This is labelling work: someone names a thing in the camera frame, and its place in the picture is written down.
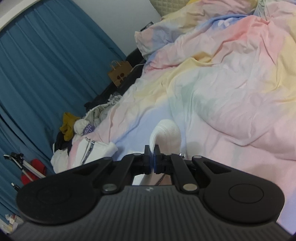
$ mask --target ribbed black surface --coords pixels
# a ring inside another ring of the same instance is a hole
[[[119,194],[104,196],[90,214],[74,223],[25,223],[11,236],[16,241],[287,241],[290,235],[276,223],[257,227],[224,223],[196,196],[181,194],[174,186],[127,186]]]

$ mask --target paper bag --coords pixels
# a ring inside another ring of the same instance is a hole
[[[110,64],[112,70],[108,72],[108,76],[113,81],[113,83],[118,87],[124,81],[124,79],[131,72],[132,67],[128,61],[112,61]]]

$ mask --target bag handle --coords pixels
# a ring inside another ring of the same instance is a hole
[[[117,63],[119,66],[121,66],[121,64],[117,60],[113,60],[110,64],[110,67],[113,68],[114,70],[115,70],[115,67],[114,67],[113,63]]]

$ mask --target bed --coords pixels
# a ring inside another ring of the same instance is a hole
[[[278,223],[296,232],[295,18],[293,1],[190,1],[135,33],[142,76],[86,137],[114,143],[120,160],[143,152],[155,126],[172,120],[187,158],[276,183],[285,194]]]

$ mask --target white cable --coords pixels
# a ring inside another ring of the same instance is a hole
[[[30,171],[31,173],[33,173],[35,176],[37,176],[39,178],[45,178],[45,176],[42,173],[40,173],[38,170],[36,170],[33,166],[31,166],[25,160],[23,160],[22,165],[23,165],[23,167],[25,167],[26,169],[28,169],[28,171]]]
[[[33,179],[28,175],[28,173],[26,173],[26,171],[23,169],[22,170],[23,174],[25,174],[27,176],[27,178],[32,182]]]
[[[130,71],[130,73],[137,67],[137,66],[140,66],[140,65],[144,65],[144,64],[137,64],[137,65],[135,65],[132,69],[131,69],[131,71]]]

